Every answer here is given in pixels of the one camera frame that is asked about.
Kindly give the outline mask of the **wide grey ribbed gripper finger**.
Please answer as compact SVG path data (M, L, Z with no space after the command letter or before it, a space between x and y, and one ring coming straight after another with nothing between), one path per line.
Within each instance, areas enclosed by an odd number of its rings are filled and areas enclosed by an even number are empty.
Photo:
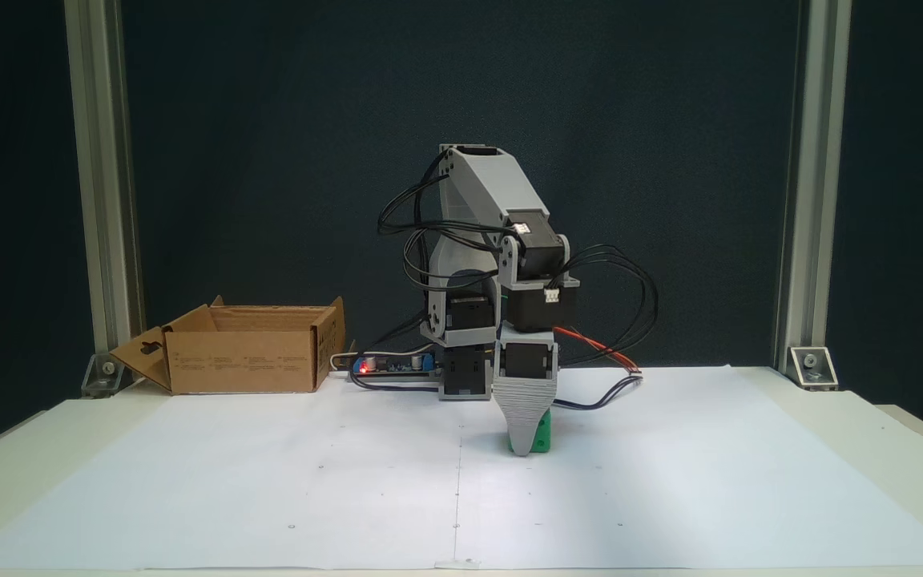
M526 457L534 448L539 421L553 405L557 381L528 377L497 377L494 399L506 421L510 448Z

